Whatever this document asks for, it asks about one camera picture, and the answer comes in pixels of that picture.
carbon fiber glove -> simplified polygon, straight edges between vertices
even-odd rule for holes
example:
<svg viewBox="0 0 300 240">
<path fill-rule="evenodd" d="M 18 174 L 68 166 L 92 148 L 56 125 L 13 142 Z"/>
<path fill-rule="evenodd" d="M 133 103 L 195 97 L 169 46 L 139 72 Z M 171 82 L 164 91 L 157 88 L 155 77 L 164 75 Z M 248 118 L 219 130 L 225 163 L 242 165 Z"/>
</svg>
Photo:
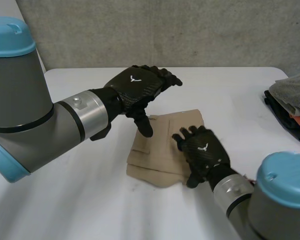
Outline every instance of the carbon fiber glove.
<svg viewBox="0 0 300 240">
<path fill-rule="evenodd" d="M 153 129 L 145 108 L 161 92 L 171 86 L 182 86 L 182 82 L 171 72 L 156 66 L 132 66 L 111 79 L 104 87 L 114 89 L 123 105 L 123 114 L 133 118 L 140 133 L 149 138 Z"/>
<path fill-rule="evenodd" d="M 184 135 L 173 134 L 177 147 L 185 155 L 189 163 L 191 175 L 186 183 L 187 187 L 195 188 L 199 183 L 203 183 L 209 171 L 224 164 L 230 167 L 230 159 L 224 147 L 215 134 L 204 126 L 196 128 L 190 126 L 191 133 L 182 127 L 180 132 Z"/>
</svg>

folded beige cloth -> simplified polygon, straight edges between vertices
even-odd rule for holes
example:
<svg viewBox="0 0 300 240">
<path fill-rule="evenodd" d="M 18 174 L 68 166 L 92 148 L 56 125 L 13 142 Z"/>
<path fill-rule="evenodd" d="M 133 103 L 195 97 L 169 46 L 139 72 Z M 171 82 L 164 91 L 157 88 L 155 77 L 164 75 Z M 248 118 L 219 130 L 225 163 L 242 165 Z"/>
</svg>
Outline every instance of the folded beige cloth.
<svg viewBox="0 0 300 240">
<path fill-rule="evenodd" d="M 199 127 L 204 124 L 198 109 L 165 115 L 151 115 L 153 136 L 146 138 L 136 132 L 127 159 L 126 174 L 166 188 L 177 182 L 185 184 L 190 176 L 190 168 L 184 154 L 177 148 L 172 135 L 181 127 Z"/>
</svg>

metal screw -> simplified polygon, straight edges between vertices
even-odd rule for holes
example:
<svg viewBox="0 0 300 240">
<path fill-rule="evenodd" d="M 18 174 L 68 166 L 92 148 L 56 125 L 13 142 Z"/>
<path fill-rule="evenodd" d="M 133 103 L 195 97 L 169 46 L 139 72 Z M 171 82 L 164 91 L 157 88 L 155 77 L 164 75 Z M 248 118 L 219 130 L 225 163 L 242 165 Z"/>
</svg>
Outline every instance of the metal screw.
<svg viewBox="0 0 300 240">
<path fill-rule="evenodd" d="M 72 99 L 72 101 L 73 101 L 73 104 L 74 104 L 75 106 L 80 105 L 81 102 L 82 102 L 82 101 L 81 101 L 81 98 L 78 97 L 78 96 L 74 96 L 73 99 Z"/>
<path fill-rule="evenodd" d="M 240 190 L 240 188 L 239 188 L 238 186 L 235 186 L 235 187 L 233 188 L 233 191 L 234 191 L 235 193 L 240 193 L 240 192 L 241 192 L 241 190 Z"/>
</svg>

white logo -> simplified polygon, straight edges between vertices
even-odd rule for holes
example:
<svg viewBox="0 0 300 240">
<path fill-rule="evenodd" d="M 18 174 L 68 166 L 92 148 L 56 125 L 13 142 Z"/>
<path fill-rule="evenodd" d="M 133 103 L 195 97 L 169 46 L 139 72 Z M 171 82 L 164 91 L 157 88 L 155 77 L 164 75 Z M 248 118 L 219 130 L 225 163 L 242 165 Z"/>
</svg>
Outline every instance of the white logo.
<svg viewBox="0 0 300 240">
<path fill-rule="evenodd" d="M 208 149 L 208 143 L 205 145 L 205 147 L 199 147 L 198 146 L 198 150 L 201 150 L 201 151 L 207 151 L 207 149 Z"/>
<path fill-rule="evenodd" d="M 132 77 L 132 75 L 130 76 L 130 78 L 131 78 L 131 82 L 140 82 L 140 81 L 142 81 L 141 79 L 140 79 L 140 80 L 134 79 L 134 78 Z"/>
</svg>

blue cap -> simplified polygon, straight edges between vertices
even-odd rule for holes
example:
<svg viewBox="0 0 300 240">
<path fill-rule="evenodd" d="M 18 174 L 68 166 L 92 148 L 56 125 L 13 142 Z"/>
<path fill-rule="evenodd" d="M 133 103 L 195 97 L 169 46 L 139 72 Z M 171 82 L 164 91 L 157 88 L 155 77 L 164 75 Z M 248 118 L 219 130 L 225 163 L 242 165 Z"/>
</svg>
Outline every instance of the blue cap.
<svg viewBox="0 0 300 240">
<path fill-rule="evenodd" d="M 27 24 L 7 16 L 0 16 L 0 58 L 17 57 L 36 49 Z"/>
<path fill-rule="evenodd" d="M 1 145 L 0 145 L 0 173 L 9 182 L 15 183 L 25 176 L 30 175 L 27 171 L 13 156 L 11 156 Z"/>
<path fill-rule="evenodd" d="M 276 152 L 267 156 L 257 172 L 256 181 L 273 201 L 300 209 L 300 154 Z"/>
</svg>

